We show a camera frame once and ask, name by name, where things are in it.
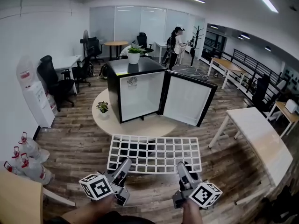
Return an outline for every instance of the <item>wooden desk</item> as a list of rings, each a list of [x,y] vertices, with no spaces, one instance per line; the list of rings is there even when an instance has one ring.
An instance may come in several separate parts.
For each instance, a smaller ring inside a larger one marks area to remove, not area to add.
[[[263,164],[271,184],[270,187],[265,187],[237,201],[236,204],[239,205],[276,188],[287,172],[293,158],[280,136],[255,107],[227,110],[227,116],[209,144],[209,148],[215,144],[229,120],[239,129],[235,139],[239,134],[244,136]]]
[[[100,111],[96,108],[101,101],[108,102],[108,115],[106,120],[100,116]],[[141,119],[134,119],[120,124],[110,105],[108,89],[105,89],[93,102],[93,119],[96,124],[107,134],[136,135],[148,137],[162,137],[174,130],[178,122],[163,115],[151,114]]]
[[[81,55],[69,56],[69,57],[64,57],[64,58],[60,58],[60,59],[53,59],[52,62],[53,62],[53,67],[55,70],[69,70],[70,77],[73,80],[74,76],[73,76],[72,67],[77,67],[78,60],[81,60]],[[75,83],[73,85],[73,91],[75,94],[77,93]]]
[[[121,53],[121,46],[128,45],[128,42],[126,41],[106,42],[104,43],[104,45],[109,46],[109,60],[112,61],[112,47],[116,47],[116,58],[118,58],[119,54]]]
[[[43,194],[67,205],[76,206],[43,188],[39,182],[0,171],[0,223],[43,223]]]
[[[289,133],[293,130],[293,128],[296,126],[296,124],[299,121],[299,116],[296,113],[290,113],[286,107],[285,107],[286,102],[280,102],[280,101],[276,101],[270,114],[268,115],[267,119],[270,118],[270,116],[273,114],[275,107],[277,107],[278,109],[280,109],[281,113],[286,116],[286,118],[288,119],[288,121],[290,122],[289,125],[286,127],[286,129],[283,131],[283,133],[281,134],[281,138],[285,135],[285,133],[289,130],[289,132],[286,135],[289,135]]]
[[[224,59],[218,59],[218,58],[212,58],[211,62],[210,62],[210,68],[209,68],[209,72],[207,73],[208,76],[210,76],[210,73],[211,73],[211,69],[212,67],[216,67],[214,64],[213,64],[213,61],[216,62],[217,64],[223,66],[226,68],[227,72],[226,74],[224,75],[225,79],[224,79],[224,82],[223,82],[223,85],[222,85],[222,89],[224,89],[225,85],[226,85],[226,82],[229,78],[229,74],[231,71],[234,71],[234,72],[240,72],[242,74],[242,77],[241,77],[241,80],[240,80],[240,83],[238,85],[238,89],[241,87],[242,85],[242,81],[245,77],[245,74],[246,74],[246,71],[244,71],[243,69],[237,67],[236,65],[234,65],[232,62],[228,61],[228,60],[224,60]]]

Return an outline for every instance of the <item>round wooden table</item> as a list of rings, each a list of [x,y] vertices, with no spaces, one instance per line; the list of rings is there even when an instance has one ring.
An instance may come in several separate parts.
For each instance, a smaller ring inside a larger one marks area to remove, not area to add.
[[[121,53],[121,46],[128,45],[126,41],[120,42],[105,42],[105,46],[109,46],[109,60],[112,60],[112,47],[116,47],[116,58],[118,58],[119,54]]]
[[[101,101],[108,102],[108,117],[103,119],[100,111],[96,108]],[[144,116],[144,121],[141,119],[134,119],[120,124],[117,119],[109,100],[108,89],[100,93],[93,102],[92,107],[93,119],[97,125],[107,134],[123,134],[136,135],[147,137],[163,137],[173,131],[178,122],[169,119],[163,115],[151,114]]]

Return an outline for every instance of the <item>potted plant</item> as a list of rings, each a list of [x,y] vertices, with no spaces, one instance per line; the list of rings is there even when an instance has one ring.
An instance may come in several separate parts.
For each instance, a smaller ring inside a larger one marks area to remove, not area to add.
[[[131,44],[131,47],[128,49],[128,58],[130,64],[138,64],[140,53],[145,53],[145,49],[142,49],[141,46],[136,44]]]
[[[99,102],[97,105],[97,109],[100,111],[100,114],[103,118],[108,116],[108,103],[105,101]]]

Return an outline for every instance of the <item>door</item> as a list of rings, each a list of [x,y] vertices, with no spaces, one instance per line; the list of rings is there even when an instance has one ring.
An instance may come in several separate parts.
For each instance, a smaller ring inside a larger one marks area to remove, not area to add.
[[[162,115],[193,126],[200,126],[217,86],[189,76],[166,71]]]

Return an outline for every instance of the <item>plastic grid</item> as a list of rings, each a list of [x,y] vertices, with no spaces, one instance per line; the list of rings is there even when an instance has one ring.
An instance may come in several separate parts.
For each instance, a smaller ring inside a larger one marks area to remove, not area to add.
[[[177,164],[187,162],[191,173],[201,172],[197,138],[144,137],[114,134],[107,169],[116,170],[126,158],[132,160],[130,173],[176,174]]]

